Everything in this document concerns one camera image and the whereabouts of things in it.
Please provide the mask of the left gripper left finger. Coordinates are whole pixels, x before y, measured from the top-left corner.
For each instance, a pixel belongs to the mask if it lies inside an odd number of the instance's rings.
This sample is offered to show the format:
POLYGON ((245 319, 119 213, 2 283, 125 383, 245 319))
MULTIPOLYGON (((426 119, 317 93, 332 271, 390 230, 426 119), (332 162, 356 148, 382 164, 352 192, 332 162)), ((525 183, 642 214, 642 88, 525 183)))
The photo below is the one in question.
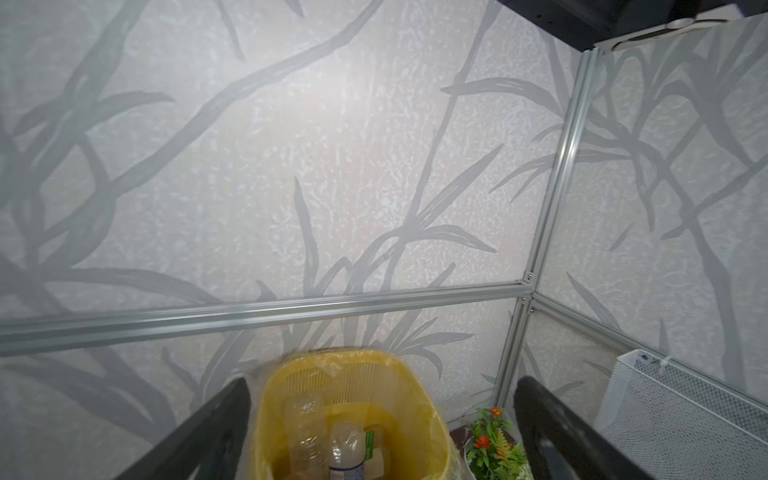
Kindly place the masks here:
POLYGON ((231 381, 120 479, 234 479, 251 412, 247 381, 231 381))

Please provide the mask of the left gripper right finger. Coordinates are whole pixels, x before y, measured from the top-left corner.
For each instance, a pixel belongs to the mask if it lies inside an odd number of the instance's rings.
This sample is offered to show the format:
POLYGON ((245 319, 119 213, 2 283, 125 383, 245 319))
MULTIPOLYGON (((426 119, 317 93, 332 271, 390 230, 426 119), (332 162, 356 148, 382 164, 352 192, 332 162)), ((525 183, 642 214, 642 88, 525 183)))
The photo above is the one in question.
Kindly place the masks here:
POLYGON ((518 381, 514 410, 535 479, 651 477, 531 376, 518 381))

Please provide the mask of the clear crushed bottle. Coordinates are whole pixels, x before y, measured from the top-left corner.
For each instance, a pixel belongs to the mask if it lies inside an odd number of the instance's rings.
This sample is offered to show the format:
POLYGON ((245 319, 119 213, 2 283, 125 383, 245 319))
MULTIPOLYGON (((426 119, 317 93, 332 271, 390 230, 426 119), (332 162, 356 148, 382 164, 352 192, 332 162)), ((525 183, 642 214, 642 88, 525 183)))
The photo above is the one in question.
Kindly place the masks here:
POLYGON ((324 401, 316 392, 288 399, 284 425, 292 475, 302 479, 329 477, 327 421, 324 401))

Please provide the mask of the green white label bottle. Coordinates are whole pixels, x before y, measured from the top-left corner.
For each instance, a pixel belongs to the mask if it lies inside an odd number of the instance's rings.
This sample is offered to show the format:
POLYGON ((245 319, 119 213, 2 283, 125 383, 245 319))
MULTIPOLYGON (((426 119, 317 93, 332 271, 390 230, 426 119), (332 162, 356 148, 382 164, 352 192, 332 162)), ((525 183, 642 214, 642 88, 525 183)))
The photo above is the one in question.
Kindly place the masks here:
POLYGON ((386 435, 380 425, 353 421, 335 423, 330 432, 331 480, 385 479, 388 470, 386 435))

